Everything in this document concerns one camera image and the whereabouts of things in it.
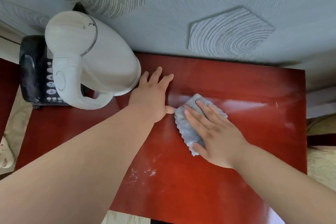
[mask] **electric kettle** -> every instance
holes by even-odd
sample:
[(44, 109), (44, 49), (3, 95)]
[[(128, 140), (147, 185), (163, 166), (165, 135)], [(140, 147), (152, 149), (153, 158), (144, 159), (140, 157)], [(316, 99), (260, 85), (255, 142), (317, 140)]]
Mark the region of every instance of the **electric kettle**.
[[(55, 15), (47, 24), (45, 40), (53, 54), (57, 93), (69, 105), (101, 108), (139, 81), (141, 66), (131, 48), (117, 32), (87, 14), (66, 11)], [(83, 96), (81, 83), (99, 92), (98, 97)]]

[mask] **person's left hand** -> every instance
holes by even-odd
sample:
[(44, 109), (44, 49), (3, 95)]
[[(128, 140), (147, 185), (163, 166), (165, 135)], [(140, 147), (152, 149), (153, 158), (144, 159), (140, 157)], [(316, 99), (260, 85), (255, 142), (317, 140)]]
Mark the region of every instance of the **person's left hand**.
[(141, 110), (148, 112), (153, 122), (161, 120), (166, 113), (174, 113), (174, 108), (165, 106), (166, 90), (174, 78), (173, 74), (167, 75), (159, 82), (162, 67), (158, 67), (148, 81), (149, 73), (146, 71), (140, 78), (139, 87), (133, 90), (129, 105), (138, 105)]

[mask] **forearm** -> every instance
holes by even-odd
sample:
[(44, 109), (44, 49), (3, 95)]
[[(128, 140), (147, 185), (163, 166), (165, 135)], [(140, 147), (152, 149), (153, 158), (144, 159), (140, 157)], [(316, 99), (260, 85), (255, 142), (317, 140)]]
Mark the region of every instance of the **forearm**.
[(10, 175), (0, 183), (3, 222), (99, 223), (152, 127), (128, 106)]
[(286, 223), (334, 223), (336, 192), (259, 147), (248, 145), (235, 166)]

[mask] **microfiber cloth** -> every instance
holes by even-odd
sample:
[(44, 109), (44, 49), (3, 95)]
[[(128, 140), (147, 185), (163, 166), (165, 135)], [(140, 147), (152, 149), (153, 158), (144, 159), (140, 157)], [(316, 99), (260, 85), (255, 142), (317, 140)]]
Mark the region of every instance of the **microfiber cloth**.
[(180, 134), (182, 135), (182, 138), (183, 138), (185, 144), (189, 147), (189, 150), (191, 151), (191, 154), (193, 156), (198, 155), (198, 153), (195, 152), (191, 148), (191, 146), (194, 142), (199, 143), (200, 145), (202, 145), (204, 147), (205, 147), (205, 145), (204, 145), (203, 139), (197, 134), (195, 129), (187, 121), (187, 119), (184, 115), (184, 106), (187, 105), (187, 106), (191, 107), (192, 109), (198, 111), (201, 115), (205, 116), (204, 113), (202, 112), (202, 110), (196, 104), (196, 100), (201, 100), (205, 105), (212, 105), (222, 115), (224, 115), (226, 118), (228, 117), (226, 115), (226, 113), (224, 113), (221, 109), (219, 109), (217, 106), (215, 106), (211, 101), (206, 100), (200, 94), (195, 94), (191, 99), (189, 99), (187, 102), (185, 102), (182, 106), (175, 109), (175, 123), (177, 125), (177, 128), (180, 131)]

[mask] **red table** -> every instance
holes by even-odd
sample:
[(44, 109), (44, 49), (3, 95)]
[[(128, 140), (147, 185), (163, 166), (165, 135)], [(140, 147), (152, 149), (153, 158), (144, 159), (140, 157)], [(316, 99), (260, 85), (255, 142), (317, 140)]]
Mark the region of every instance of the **red table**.
[[(167, 103), (195, 93), (229, 116), (250, 143), (306, 173), (305, 72), (201, 59), (136, 54), (143, 71), (173, 73)], [(124, 108), (130, 94), (106, 107), (33, 110), (16, 169)], [(234, 170), (192, 157), (167, 115), (156, 123), (129, 167), (111, 210), (176, 224), (265, 223), (268, 208)]]

